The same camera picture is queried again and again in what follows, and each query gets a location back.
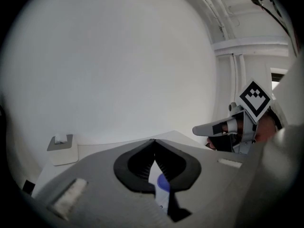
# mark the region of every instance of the white wall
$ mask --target white wall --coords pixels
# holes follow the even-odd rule
[[[58,132],[128,141],[211,120],[215,56],[184,0],[33,0],[1,58],[8,155],[35,182]]]
[[[250,36],[286,36],[283,28],[266,12],[253,12],[237,16],[236,38]]]
[[[289,69],[293,61],[289,57],[244,56],[246,79],[254,78],[270,95],[271,68]]]
[[[213,121],[226,118],[229,114],[231,95],[231,69],[229,56],[217,57],[217,90]]]

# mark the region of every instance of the white conduit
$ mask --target white conduit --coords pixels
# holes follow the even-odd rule
[[[224,40],[221,42],[214,43],[212,48],[216,50],[239,47],[239,46],[249,46],[249,45],[283,45],[288,48],[288,41],[286,37],[281,36],[255,36],[255,37],[242,37],[231,40]]]
[[[243,55],[239,55],[240,69],[241,69],[241,87],[243,88],[246,85],[246,68],[245,60]]]
[[[207,8],[212,12],[213,16],[218,21],[218,24],[223,31],[225,40],[229,39],[229,36],[228,36],[227,30],[225,28],[225,25],[224,25],[222,19],[220,18],[218,11],[214,7],[214,4],[212,3],[212,1],[211,0],[203,0],[203,2],[206,4]]]
[[[285,45],[244,45],[238,47],[227,47],[218,50],[214,49],[214,53],[216,56],[234,54],[288,57],[288,47]]]
[[[235,55],[233,55],[233,62],[234,62],[234,69],[235,69],[235,76],[236,76],[236,91],[235,91],[235,96],[238,94],[238,63],[237,63],[237,58]]]
[[[231,71],[231,94],[230,102],[235,102],[236,98],[236,68],[233,60],[233,55],[230,55],[230,71]]]
[[[229,16],[228,13],[227,13],[227,10],[226,10],[226,7],[225,7],[223,1],[222,1],[222,0],[216,0],[216,1],[218,2],[219,6],[220,6],[221,9],[223,10],[223,13],[224,13],[225,17],[226,17],[226,19],[227,19],[229,25],[231,26],[232,36],[233,36],[233,38],[235,38],[234,31],[233,31],[234,24],[232,23],[232,21],[231,21],[231,19],[230,19],[230,16]]]

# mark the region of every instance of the white tissue box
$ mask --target white tissue box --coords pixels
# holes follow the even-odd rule
[[[53,137],[47,152],[53,165],[65,165],[78,161],[78,145],[72,134],[67,135],[67,142],[59,144],[55,144],[55,137]]]

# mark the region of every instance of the person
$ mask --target person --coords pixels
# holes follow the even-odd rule
[[[258,126],[256,130],[255,141],[265,142],[272,138],[275,133],[280,130],[284,125],[286,125],[286,119],[282,114],[282,111],[276,101],[273,102],[271,107],[264,113],[264,115],[258,121]],[[238,137],[241,138],[243,132],[243,121],[237,121],[237,132]],[[228,132],[227,125],[222,126],[224,132]],[[207,147],[216,150],[215,146],[211,140],[207,139]]]

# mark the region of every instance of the blue object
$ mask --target blue object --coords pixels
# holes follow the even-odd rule
[[[167,191],[170,192],[170,184],[168,183],[167,179],[165,178],[164,174],[160,174],[159,177],[157,178],[157,185]]]

